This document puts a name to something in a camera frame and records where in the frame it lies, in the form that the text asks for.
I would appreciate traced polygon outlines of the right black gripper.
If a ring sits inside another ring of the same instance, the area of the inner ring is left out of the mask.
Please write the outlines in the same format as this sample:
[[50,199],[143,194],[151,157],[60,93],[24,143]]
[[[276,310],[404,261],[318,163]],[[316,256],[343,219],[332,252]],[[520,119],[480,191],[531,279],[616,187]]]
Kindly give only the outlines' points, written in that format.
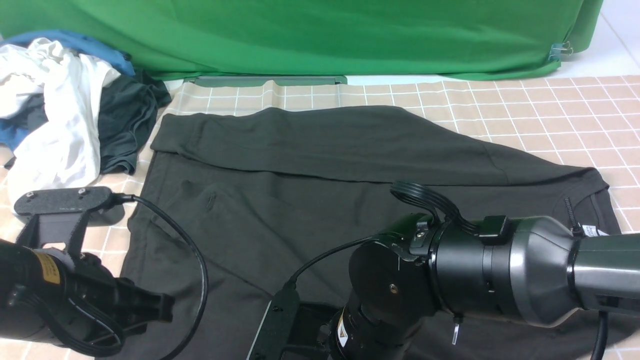
[[290,313],[288,335],[281,360],[347,360],[338,340],[338,325],[345,310],[326,303],[284,302]]

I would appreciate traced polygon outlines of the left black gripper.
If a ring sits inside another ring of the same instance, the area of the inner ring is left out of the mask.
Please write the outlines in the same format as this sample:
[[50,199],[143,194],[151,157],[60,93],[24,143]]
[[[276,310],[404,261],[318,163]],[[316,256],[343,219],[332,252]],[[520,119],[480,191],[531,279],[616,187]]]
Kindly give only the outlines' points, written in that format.
[[153,322],[173,321],[176,299],[113,276],[82,252],[89,219],[80,214],[20,217],[14,243],[14,337],[107,358]]

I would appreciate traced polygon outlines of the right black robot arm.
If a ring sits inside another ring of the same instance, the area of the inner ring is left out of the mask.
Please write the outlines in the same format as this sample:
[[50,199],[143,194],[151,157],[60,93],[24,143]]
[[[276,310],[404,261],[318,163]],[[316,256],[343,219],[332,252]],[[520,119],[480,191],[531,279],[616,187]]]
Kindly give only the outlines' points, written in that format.
[[548,216],[488,216],[467,226],[415,213],[352,242],[346,305],[295,320],[281,355],[400,360],[428,317],[538,328],[598,313],[590,358],[601,360],[611,313],[639,315],[639,235],[582,234]]

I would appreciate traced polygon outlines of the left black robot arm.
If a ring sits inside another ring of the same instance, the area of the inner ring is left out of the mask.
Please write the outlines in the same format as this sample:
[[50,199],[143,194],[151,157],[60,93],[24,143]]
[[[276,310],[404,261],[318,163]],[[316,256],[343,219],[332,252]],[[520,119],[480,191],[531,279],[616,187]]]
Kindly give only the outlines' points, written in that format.
[[173,320],[175,298],[116,277],[83,253],[87,212],[35,214],[16,242],[1,242],[1,337],[118,354],[151,322]]

